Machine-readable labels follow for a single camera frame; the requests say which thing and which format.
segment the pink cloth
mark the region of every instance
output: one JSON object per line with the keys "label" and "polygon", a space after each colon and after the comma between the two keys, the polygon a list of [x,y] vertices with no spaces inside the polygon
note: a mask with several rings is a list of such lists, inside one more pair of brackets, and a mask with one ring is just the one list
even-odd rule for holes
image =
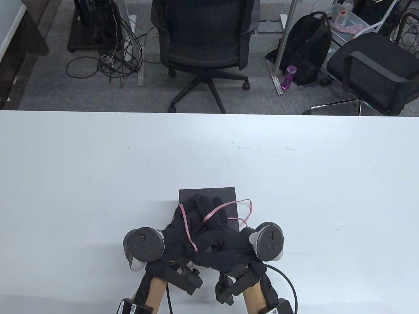
{"label": "pink cloth", "polygon": [[356,24],[356,25],[343,27],[342,25],[334,22],[330,24],[330,28],[341,33],[356,35],[364,29],[364,26],[362,24]]}

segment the vr controller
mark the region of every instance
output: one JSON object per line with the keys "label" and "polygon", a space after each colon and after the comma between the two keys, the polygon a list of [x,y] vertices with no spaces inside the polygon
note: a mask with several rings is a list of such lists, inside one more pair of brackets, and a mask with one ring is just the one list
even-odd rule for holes
{"label": "vr controller", "polygon": [[[240,234],[250,242],[262,262],[277,261],[282,257],[284,236],[277,224],[264,222],[256,229],[246,227]],[[148,262],[157,261],[163,255],[164,235],[159,230],[142,227],[128,232],[123,245],[130,269],[140,271]]]}
{"label": "vr controller", "polygon": [[[273,222],[264,222],[256,229],[246,227],[240,231],[242,237],[249,241],[257,258],[263,262],[277,261],[282,257],[284,236],[281,228]],[[157,261],[164,253],[164,235],[161,231],[142,227],[128,232],[123,241],[125,256],[132,271],[142,270],[148,262]],[[192,295],[200,288],[203,281],[199,271],[191,268],[189,260],[179,257],[174,261],[178,269],[171,284]],[[233,283],[230,277],[236,278]],[[247,288],[254,286],[260,278],[251,272],[247,265],[238,265],[229,273],[220,273],[215,287],[216,299],[220,303],[233,304],[233,295],[238,296]]]}

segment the qr code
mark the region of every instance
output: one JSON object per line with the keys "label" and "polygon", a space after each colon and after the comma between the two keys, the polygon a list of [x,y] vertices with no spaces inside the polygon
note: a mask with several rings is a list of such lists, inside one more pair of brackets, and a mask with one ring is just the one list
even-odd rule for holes
{"label": "qr code", "polygon": [[131,305],[131,311],[130,311],[130,313],[129,314],[134,314],[135,313],[135,309],[137,308],[137,305],[136,304],[132,304]]}

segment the pink rubber band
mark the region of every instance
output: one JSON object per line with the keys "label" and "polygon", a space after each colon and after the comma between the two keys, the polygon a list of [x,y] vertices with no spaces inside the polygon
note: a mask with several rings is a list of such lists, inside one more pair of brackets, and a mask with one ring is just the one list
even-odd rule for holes
{"label": "pink rubber band", "polygon": [[242,219],[242,218],[235,218],[235,217],[230,217],[230,218],[227,218],[227,219],[234,219],[234,220],[240,220],[240,221],[243,221],[245,224],[246,224],[246,227],[247,227],[247,223],[244,221],[244,219]]}
{"label": "pink rubber band", "polygon": [[[245,200],[241,200],[241,201],[232,201],[232,202],[227,202],[227,203],[224,203],[224,204],[221,204],[220,206],[218,206],[218,207],[216,207],[216,208],[214,208],[208,215],[206,215],[205,217],[204,217],[204,220],[203,220],[203,222],[206,222],[208,219],[210,219],[218,210],[220,210],[221,208],[223,208],[223,207],[226,207],[226,206],[228,206],[228,205],[230,205],[230,204],[234,204],[234,203],[240,203],[240,202],[244,202],[244,201],[249,201],[249,203],[250,203],[250,213],[249,213],[249,215],[247,215],[247,217],[245,218],[245,219],[242,219],[242,218],[235,218],[235,217],[230,217],[230,218],[228,218],[228,219],[234,219],[234,220],[240,220],[240,221],[242,221],[242,223],[240,224],[240,226],[241,225],[243,225],[243,224],[245,224],[246,225],[246,227],[247,227],[247,220],[249,219],[249,217],[250,217],[250,215],[252,214],[252,211],[253,211],[253,204],[252,204],[252,201],[251,200],[249,200],[248,198],[247,199],[245,199]],[[187,220],[186,220],[186,212],[185,212],[185,208],[183,207],[183,205],[182,204],[178,204],[179,205],[179,207],[181,208],[181,211],[182,211],[182,216],[183,216],[183,218],[184,218],[184,223],[185,223],[185,230],[186,230],[186,235],[188,236],[188,239],[189,239],[189,242],[192,244],[192,246],[194,247],[194,249],[195,249],[195,252],[198,252],[198,248],[197,248],[197,246],[195,245],[195,243],[193,243],[193,241],[192,241],[192,239],[191,239],[191,235],[189,234],[189,228],[188,228],[188,222],[187,222]]]}
{"label": "pink rubber band", "polygon": [[192,246],[194,247],[195,252],[198,252],[197,246],[195,245],[195,243],[193,243],[193,242],[192,242],[191,235],[189,234],[188,221],[186,220],[186,213],[185,213],[185,209],[184,209],[184,207],[183,207],[183,205],[182,205],[182,204],[178,204],[178,205],[179,205],[179,207],[181,208],[181,211],[182,211],[182,216],[184,217],[184,223],[185,223],[186,235],[188,236],[188,239],[189,239],[190,243],[191,243],[191,244],[192,244]]}
{"label": "pink rubber band", "polygon": [[249,213],[249,215],[247,215],[247,217],[244,219],[244,220],[242,220],[243,222],[240,224],[241,226],[243,225],[243,224],[246,224],[247,225],[247,220],[249,219],[249,217],[250,217],[250,215],[252,214],[252,211],[253,211],[253,204],[252,204],[252,201],[251,200],[249,200],[248,198],[246,198],[246,199],[244,199],[244,200],[241,200],[241,201],[232,201],[232,202],[227,202],[227,203],[224,203],[224,204],[221,204],[220,206],[218,206],[218,207],[216,207],[216,208],[214,208],[208,215],[206,215],[205,217],[204,217],[204,222],[206,222],[208,219],[210,219],[218,210],[220,210],[221,208],[223,208],[223,207],[226,207],[227,205],[230,205],[230,204],[234,204],[234,203],[241,203],[241,202],[244,202],[244,201],[249,201],[249,203],[250,203],[250,213]]}

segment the black strap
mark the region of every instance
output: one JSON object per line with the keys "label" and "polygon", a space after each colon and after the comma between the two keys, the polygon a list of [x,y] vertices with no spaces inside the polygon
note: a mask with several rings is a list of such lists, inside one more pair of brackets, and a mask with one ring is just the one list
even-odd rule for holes
{"label": "black strap", "polygon": [[[314,17],[314,15],[320,14],[322,15],[322,20],[324,20],[326,22],[326,25],[328,27],[328,29],[330,30],[330,23],[329,23],[329,19],[327,18],[326,13],[324,12],[313,12],[310,14],[310,16]],[[306,50],[309,50],[322,36],[324,35],[323,30],[318,27],[317,30],[314,32],[314,34],[310,37],[310,39],[305,43],[304,47]]]}

